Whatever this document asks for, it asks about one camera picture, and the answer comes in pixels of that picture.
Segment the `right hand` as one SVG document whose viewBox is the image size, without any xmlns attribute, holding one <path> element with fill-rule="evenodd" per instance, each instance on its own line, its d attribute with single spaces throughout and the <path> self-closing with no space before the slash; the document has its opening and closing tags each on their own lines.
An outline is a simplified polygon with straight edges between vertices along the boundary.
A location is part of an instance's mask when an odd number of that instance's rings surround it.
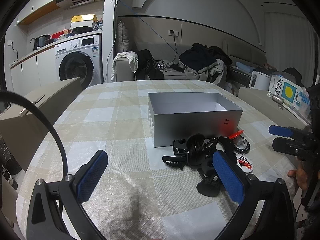
<svg viewBox="0 0 320 240">
<path fill-rule="evenodd" d="M 294 170 L 289 170 L 287 176 L 296 180 L 298 187 L 306 191 L 309 187 L 310 178 L 312 177 L 312 167 L 307 161 L 299 161 Z"/>
</svg>

